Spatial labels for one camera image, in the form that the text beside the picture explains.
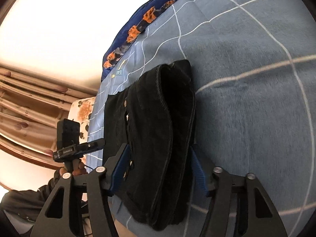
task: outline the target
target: black folded garment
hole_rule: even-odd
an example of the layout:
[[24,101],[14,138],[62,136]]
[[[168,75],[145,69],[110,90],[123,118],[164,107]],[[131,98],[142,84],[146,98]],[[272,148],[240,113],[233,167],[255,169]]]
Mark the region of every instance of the black folded garment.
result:
[[159,65],[105,103],[103,162],[131,147],[116,193],[133,218],[163,230],[183,221],[192,185],[195,95],[187,60]]

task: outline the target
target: black sleeve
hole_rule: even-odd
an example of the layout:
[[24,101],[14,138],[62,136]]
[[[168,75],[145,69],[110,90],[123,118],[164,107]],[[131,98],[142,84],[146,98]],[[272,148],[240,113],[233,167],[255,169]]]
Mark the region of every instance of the black sleeve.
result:
[[59,170],[54,173],[47,185],[40,187],[37,191],[9,191],[1,201],[3,210],[18,214],[23,219],[36,221],[45,201],[60,179]]

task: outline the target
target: white wall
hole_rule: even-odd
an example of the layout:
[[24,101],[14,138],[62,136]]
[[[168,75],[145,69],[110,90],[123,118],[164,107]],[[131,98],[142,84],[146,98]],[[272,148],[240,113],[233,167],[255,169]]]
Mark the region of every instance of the white wall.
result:
[[148,0],[17,0],[0,26],[0,62],[98,88],[102,58]]
[[8,190],[4,189],[2,186],[0,186],[0,202],[3,198],[3,196],[8,192]]
[[53,178],[54,170],[22,161],[0,150],[0,182],[11,189],[34,190]]

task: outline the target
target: bed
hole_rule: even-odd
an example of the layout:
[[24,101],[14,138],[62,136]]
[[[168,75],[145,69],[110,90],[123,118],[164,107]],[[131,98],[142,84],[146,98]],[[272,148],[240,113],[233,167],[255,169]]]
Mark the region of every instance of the bed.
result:
[[[104,135],[108,95],[162,63],[188,59],[197,99],[195,139],[232,174],[253,172],[289,236],[316,207],[316,24],[301,0],[178,0],[141,33],[102,81],[88,141]],[[87,156],[102,165],[103,151]],[[113,197],[112,213],[138,237],[199,236],[210,200],[193,182],[187,218],[155,232]],[[227,236],[233,235],[232,208]]]

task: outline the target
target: curtain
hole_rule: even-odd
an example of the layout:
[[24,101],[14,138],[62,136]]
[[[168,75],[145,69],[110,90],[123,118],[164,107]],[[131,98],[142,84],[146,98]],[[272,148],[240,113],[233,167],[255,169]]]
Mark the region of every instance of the curtain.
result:
[[71,104],[93,95],[0,67],[0,149],[55,169],[57,122]]

